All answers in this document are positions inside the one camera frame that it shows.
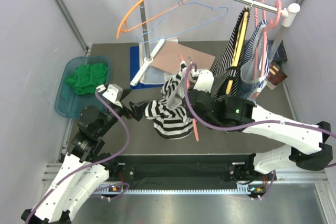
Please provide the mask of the black white striped tank top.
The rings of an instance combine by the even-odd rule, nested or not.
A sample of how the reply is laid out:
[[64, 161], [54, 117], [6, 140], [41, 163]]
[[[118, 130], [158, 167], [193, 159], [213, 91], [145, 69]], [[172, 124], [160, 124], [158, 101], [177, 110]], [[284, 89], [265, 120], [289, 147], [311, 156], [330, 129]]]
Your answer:
[[168, 140], [182, 139], [193, 133], [193, 119], [182, 106], [186, 68], [186, 62], [182, 60], [179, 71], [162, 86], [162, 98], [149, 102], [145, 108], [145, 118], [153, 121], [153, 127], [159, 136]]

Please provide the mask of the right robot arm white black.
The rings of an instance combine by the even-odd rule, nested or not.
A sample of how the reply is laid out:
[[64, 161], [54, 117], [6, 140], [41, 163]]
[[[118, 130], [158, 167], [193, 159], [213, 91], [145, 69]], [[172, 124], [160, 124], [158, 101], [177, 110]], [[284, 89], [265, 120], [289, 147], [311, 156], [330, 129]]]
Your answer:
[[192, 117], [209, 129], [259, 135], [283, 144], [248, 156], [244, 171], [252, 180], [292, 166], [310, 171], [332, 166], [333, 149], [326, 141], [335, 134], [327, 122], [299, 123], [249, 100], [229, 97], [218, 101], [209, 93], [195, 89], [185, 91], [185, 105]]

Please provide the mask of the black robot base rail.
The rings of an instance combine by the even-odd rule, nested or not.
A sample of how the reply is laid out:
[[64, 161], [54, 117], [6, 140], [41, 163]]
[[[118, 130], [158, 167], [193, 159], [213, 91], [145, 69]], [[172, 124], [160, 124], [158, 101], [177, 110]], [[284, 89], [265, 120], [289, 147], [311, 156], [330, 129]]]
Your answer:
[[214, 178], [225, 182], [270, 180], [271, 173], [254, 170], [253, 154], [157, 154], [120, 155], [103, 162], [110, 177], [126, 181], [145, 178]]

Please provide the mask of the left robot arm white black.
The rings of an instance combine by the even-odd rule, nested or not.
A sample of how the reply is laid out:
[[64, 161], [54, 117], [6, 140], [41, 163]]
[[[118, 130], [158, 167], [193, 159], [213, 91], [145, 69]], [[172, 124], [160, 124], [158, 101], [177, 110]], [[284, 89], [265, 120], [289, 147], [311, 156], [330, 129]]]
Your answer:
[[57, 175], [43, 198], [32, 209], [26, 209], [21, 219], [25, 223], [72, 223], [77, 212], [99, 185], [114, 180], [119, 174], [115, 154], [102, 153], [102, 137], [123, 117], [141, 120], [148, 101], [122, 100], [131, 89], [118, 85], [100, 85], [95, 91], [97, 99], [105, 106], [101, 111], [94, 105], [85, 106], [80, 112], [79, 131], [69, 144], [68, 152]]

